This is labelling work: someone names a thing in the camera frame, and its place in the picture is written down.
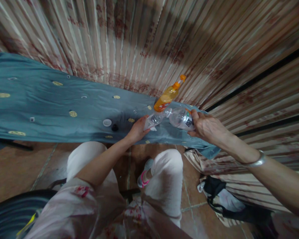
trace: teal fabric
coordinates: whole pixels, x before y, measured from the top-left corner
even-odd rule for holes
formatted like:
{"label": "teal fabric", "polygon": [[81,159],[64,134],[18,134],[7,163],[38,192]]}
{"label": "teal fabric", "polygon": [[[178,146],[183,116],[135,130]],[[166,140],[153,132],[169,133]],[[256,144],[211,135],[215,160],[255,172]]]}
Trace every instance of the teal fabric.
{"label": "teal fabric", "polygon": [[[0,93],[10,95],[0,97],[0,138],[42,142],[115,143],[129,132],[133,125],[130,121],[153,113],[156,101],[147,95],[90,82],[10,53],[0,53]],[[177,102],[170,106],[197,109]],[[105,127],[104,119],[117,124],[119,130],[114,132],[111,127]],[[168,119],[156,128],[157,131],[148,133],[138,144],[199,148],[209,159],[220,151],[216,146],[174,128]],[[14,131],[24,134],[11,134]]]}

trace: left hand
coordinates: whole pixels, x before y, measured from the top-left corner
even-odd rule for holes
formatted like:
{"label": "left hand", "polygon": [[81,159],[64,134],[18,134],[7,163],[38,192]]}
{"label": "left hand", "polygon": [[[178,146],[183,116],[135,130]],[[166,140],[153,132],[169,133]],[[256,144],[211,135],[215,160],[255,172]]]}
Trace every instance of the left hand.
{"label": "left hand", "polygon": [[127,139],[131,144],[135,144],[137,141],[140,141],[148,132],[150,132],[150,129],[143,131],[147,117],[148,115],[145,115],[136,121],[129,133],[126,135],[125,139]]}

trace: wrist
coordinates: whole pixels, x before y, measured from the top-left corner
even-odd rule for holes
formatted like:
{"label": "wrist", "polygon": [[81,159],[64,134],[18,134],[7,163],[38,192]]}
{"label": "wrist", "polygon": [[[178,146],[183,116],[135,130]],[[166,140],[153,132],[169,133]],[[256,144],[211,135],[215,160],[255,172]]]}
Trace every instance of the wrist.
{"label": "wrist", "polygon": [[230,156],[241,164],[250,164],[259,160],[260,152],[233,135],[228,139],[228,144],[223,148]]}
{"label": "wrist", "polygon": [[128,145],[129,147],[131,147],[132,145],[134,145],[136,142],[134,142],[134,140],[132,138],[130,138],[128,135],[125,136],[122,141]]}

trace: forearm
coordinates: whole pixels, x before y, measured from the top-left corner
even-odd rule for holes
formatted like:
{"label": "forearm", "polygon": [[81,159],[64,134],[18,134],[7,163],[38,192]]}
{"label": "forearm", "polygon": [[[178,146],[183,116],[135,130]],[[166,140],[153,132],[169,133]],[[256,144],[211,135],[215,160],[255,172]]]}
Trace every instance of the forearm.
{"label": "forearm", "polygon": [[131,145],[132,142],[126,138],[120,140],[90,161],[75,177],[88,182],[93,188],[98,187]]}
{"label": "forearm", "polygon": [[[223,149],[241,164],[256,162],[260,152],[236,136],[231,136]],[[287,209],[299,215],[299,174],[278,161],[266,156],[266,161],[258,167],[248,168],[250,172]]]}

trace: bangle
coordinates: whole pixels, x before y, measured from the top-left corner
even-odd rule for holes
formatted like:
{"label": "bangle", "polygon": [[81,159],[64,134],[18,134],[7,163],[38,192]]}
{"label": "bangle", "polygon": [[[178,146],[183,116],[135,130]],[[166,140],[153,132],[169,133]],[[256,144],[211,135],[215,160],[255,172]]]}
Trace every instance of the bangle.
{"label": "bangle", "polygon": [[237,163],[245,168],[261,166],[266,162],[266,159],[265,159],[264,152],[262,150],[259,150],[259,152],[260,152],[260,158],[256,162],[250,163],[250,164],[241,164],[240,162],[237,162]]}

